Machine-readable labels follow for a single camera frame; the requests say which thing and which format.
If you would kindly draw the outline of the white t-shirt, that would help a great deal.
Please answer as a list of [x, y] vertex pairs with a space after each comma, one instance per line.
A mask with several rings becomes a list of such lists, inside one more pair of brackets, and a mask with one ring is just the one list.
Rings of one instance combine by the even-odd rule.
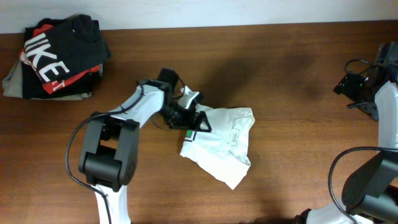
[[252, 109], [205, 105], [197, 105], [196, 109], [206, 113], [211, 131], [188, 130], [180, 155], [233, 190], [251, 166], [248, 147], [249, 131], [255, 123]]

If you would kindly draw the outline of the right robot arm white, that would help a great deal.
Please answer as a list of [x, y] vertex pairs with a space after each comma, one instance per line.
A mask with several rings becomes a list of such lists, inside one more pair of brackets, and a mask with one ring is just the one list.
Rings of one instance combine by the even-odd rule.
[[[334, 92], [345, 95], [358, 108], [378, 122], [378, 145], [347, 149], [333, 160], [328, 173], [328, 191], [332, 202], [319, 209], [307, 209], [294, 223], [367, 224], [397, 223], [397, 42], [382, 44], [376, 59], [362, 72], [346, 71]], [[336, 198], [332, 177], [338, 161], [351, 152], [376, 154], [346, 180], [340, 198]]]

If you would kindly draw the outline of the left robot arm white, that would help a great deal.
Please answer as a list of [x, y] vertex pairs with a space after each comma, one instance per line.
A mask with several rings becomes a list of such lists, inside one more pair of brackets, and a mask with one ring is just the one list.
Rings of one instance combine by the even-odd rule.
[[127, 187], [132, 180], [139, 151], [139, 132], [159, 113], [170, 129], [210, 132], [205, 112], [196, 111], [203, 95], [183, 88], [173, 98], [175, 85], [160, 80], [139, 83], [134, 94], [118, 108], [93, 113], [87, 121], [78, 170], [84, 186], [95, 193], [100, 223], [130, 223]]

